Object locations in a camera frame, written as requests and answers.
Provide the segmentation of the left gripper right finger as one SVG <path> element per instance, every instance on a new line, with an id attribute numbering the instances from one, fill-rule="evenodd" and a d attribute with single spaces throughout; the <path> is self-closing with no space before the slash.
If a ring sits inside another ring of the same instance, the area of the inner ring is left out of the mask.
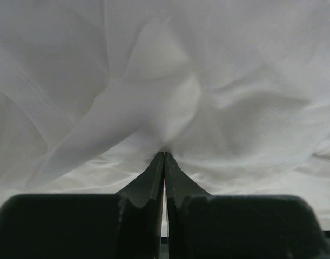
<path id="1" fill-rule="evenodd" d="M 184 219 L 180 215 L 182 206 L 192 196 L 209 196 L 209 193 L 185 174 L 173 155 L 168 152 L 164 153 L 164 178 L 169 258 L 184 258 Z"/>

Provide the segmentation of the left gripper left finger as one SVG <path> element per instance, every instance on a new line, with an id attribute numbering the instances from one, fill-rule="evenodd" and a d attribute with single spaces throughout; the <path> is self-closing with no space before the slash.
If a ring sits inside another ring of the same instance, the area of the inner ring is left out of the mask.
<path id="1" fill-rule="evenodd" d="M 164 153 L 117 192 L 121 198 L 115 258 L 160 258 Z"/>

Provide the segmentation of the white t shirt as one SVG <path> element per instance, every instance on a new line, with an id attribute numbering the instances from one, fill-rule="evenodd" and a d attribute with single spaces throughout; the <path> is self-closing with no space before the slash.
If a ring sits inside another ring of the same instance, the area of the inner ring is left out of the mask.
<path id="1" fill-rule="evenodd" d="M 159 151 L 330 219 L 330 1 L 0 1 L 0 205 L 115 192 Z"/>

